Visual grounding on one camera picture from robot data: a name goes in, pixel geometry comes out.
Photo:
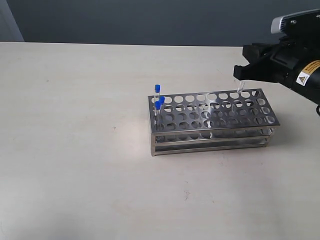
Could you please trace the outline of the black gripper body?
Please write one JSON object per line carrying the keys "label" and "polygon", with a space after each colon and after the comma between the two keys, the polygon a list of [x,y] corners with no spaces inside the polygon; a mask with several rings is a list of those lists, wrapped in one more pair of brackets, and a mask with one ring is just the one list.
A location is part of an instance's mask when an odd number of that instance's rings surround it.
{"label": "black gripper body", "polygon": [[263,43],[262,56],[267,56],[262,81],[291,88],[303,68],[320,59],[320,36],[284,36],[278,43]]}

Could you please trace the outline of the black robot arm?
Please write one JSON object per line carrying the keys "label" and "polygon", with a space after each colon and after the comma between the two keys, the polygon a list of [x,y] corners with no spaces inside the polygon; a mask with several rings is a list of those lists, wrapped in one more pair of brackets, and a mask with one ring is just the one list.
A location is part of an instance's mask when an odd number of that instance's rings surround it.
{"label": "black robot arm", "polygon": [[320,104],[320,38],[283,36],[279,43],[252,43],[242,48],[248,65],[235,65],[239,81],[281,84]]}

